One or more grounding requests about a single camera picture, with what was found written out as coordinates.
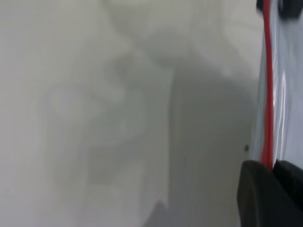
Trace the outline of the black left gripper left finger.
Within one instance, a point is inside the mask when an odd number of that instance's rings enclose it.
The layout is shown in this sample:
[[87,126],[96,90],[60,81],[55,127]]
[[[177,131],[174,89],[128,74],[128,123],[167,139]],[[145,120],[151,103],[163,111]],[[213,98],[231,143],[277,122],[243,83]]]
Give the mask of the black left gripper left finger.
[[300,211],[275,178],[257,161],[241,165],[237,205],[242,227],[301,227]]

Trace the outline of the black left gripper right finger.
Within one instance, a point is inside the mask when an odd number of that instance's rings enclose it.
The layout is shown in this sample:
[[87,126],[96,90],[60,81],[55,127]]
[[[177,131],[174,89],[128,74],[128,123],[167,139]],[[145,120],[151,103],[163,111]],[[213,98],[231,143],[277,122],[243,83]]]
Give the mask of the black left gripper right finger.
[[300,211],[303,210],[303,170],[294,164],[277,160],[273,174]]

